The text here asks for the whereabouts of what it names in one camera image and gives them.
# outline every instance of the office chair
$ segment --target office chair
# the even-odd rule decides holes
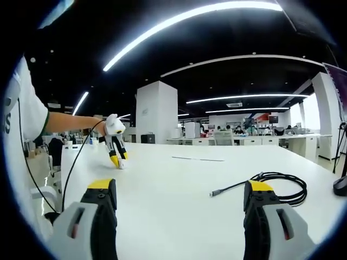
[[[306,134],[307,130],[306,128],[296,128],[294,132],[295,134]]]
[[[275,135],[277,135],[277,136],[281,136],[281,135],[284,134],[284,128],[283,128],[283,127],[276,127],[276,128],[274,129],[274,133],[275,133]]]
[[[215,145],[234,145],[234,136],[232,131],[214,132]]]
[[[284,130],[284,134],[288,134],[288,135],[294,135],[295,131],[293,129],[285,129]]]

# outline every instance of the green sleeve cuff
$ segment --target green sleeve cuff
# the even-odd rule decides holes
[[[47,126],[47,123],[48,123],[48,119],[49,119],[49,111],[47,110],[46,120],[45,120],[45,122],[44,122],[43,128],[42,128],[41,133],[40,133],[39,136],[42,136],[44,130],[46,129],[46,126]]]

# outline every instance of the white shirt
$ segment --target white shirt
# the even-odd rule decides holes
[[[23,140],[36,139],[48,121],[48,110],[35,95],[30,71],[24,58],[20,60],[8,87],[16,88],[18,85],[20,87],[19,96],[12,96],[12,100],[16,101],[19,98],[20,101],[22,132],[20,132],[18,101],[16,101],[10,113],[3,115],[4,154],[8,177],[19,210],[38,233],[39,225],[30,194],[29,178],[31,177],[25,164],[21,135]]]

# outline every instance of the window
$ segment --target window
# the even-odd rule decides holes
[[[297,123],[303,124],[303,119],[301,117],[300,106],[295,104],[291,107],[291,125],[295,126]]]
[[[320,129],[320,118],[316,94],[304,99],[305,126],[310,129]]]

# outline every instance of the white pillar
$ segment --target white pillar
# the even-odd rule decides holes
[[[153,133],[157,144],[167,144],[178,124],[177,89],[160,81],[137,90],[136,142]]]
[[[291,124],[291,110],[283,113],[278,113],[278,126],[286,129]]]
[[[313,79],[313,88],[316,93],[319,118],[320,118],[320,133],[332,134],[330,138],[320,139],[319,155],[333,159],[335,157],[338,144],[338,128],[340,125],[339,104],[336,95],[335,86],[326,73],[318,73]]]
[[[304,103],[301,102],[299,103],[299,108],[300,108],[300,114],[301,114],[301,118],[303,119],[303,123],[302,123],[302,128],[306,127],[306,122],[305,122],[305,110],[304,110]]]

